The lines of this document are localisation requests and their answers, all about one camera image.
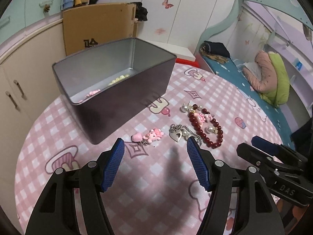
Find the silver bolt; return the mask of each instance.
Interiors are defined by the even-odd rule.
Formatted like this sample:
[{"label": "silver bolt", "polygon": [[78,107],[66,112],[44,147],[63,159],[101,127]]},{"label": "silver bolt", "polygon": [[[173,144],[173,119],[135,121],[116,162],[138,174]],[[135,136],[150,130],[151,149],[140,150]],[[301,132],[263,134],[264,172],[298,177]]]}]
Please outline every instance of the silver bolt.
[{"label": "silver bolt", "polygon": [[221,160],[217,160],[217,161],[215,161],[215,165],[218,167],[222,167],[224,165],[224,163]]},{"label": "silver bolt", "polygon": [[55,174],[61,174],[63,172],[63,169],[62,168],[57,168],[56,170],[55,170]]},{"label": "silver bolt", "polygon": [[256,173],[256,168],[253,167],[253,166],[250,166],[249,167],[249,171],[252,172],[252,173]]},{"label": "silver bolt", "polygon": [[97,162],[96,162],[96,161],[91,161],[91,162],[88,163],[88,167],[89,167],[89,168],[93,168],[93,167],[95,167],[96,165],[97,165]]}]

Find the mattress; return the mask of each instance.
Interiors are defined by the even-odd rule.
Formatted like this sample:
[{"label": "mattress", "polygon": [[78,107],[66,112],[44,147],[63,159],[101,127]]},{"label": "mattress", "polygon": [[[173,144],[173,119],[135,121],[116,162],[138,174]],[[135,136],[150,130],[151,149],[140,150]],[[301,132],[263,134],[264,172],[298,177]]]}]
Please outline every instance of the mattress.
[{"label": "mattress", "polygon": [[290,139],[291,129],[287,123],[287,120],[280,108],[274,108],[264,100],[262,100],[259,94],[253,89],[248,80],[241,73],[241,68],[244,66],[244,62],[239,59],[229,59],[227,63],[221,64],[213,61],[207,57],[203,57],[212,71],[235,85],[238,91],[246,98],[247,102],[260,113],[262,120],[270,119],[275,126],[279,136],[284,145],[295,149],[294,144]]}]

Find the cream cabinet door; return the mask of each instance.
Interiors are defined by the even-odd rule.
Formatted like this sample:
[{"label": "cream cabinet door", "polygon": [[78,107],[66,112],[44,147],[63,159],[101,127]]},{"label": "cream cabinet door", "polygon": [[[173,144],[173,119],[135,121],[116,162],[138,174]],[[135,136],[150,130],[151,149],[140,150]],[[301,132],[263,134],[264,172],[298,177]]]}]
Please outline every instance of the cream cabinet door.
[{"label": "cream cabinet door", "polygon": [[32,122],[60,95],[52,64],[64,57],[63,28],[58,24],[30,39],[2,64]]},{"label": "cream cabinet door", "polygon": [[16,163],[31,126],[0,65],[0,205],[14,225],[18,225],[14,197]]}]

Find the round table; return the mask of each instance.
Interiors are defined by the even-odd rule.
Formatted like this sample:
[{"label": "round table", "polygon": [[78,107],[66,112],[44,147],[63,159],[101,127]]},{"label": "round table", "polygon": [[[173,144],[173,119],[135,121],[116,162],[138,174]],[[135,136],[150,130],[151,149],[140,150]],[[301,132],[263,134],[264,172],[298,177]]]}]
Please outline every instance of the round table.
[{"label": "round table", "polygon": [[[187,125],[193,130],[187,113],[180,111],[182,104],[189,101],[215,114],[224,131],[224,141],[217,149],[205,144],[202,148],[231,167],[249,166],[237,156],[236,148],[242,142],[249,143],[255,135],[281,144],[272,122],[236,86],[187,65],[176,64],[166,94],[98,145],[86,139],[59,97],[35,121],[18,157],[15,200],[23,230],[56,168],[78,169],[111,149],[121,137],[125,141],[125,154],[113,186],[102,194],[115,234],[196,234],[210,193],[198,183],[186,140],[181,138],[177,143],[169,137],[171,124]],[[143,147],[131,142],[131,135],[148,133],[156,127],[164,132],[160,141]],[[81,234],[87,234],[82,225],[79,190],[76,199]],[[233,200],[224,234],[231,232],[235,204]]]}]

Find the open rectangular container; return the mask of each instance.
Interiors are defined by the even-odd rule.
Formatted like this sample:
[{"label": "open rectangular container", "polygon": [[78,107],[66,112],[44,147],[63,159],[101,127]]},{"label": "open rectangular container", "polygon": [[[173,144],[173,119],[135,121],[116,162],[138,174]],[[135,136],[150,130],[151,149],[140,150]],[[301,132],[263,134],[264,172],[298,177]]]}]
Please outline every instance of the open rectangular container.
[{"label": "open rectangular container", "polygon": [[[52,68],[67,108],[88,140],[98,144],[165,94],[175,60],[162,48],[129,38],[77,52]],[[85,98],[95,90],[100,91]]]}]

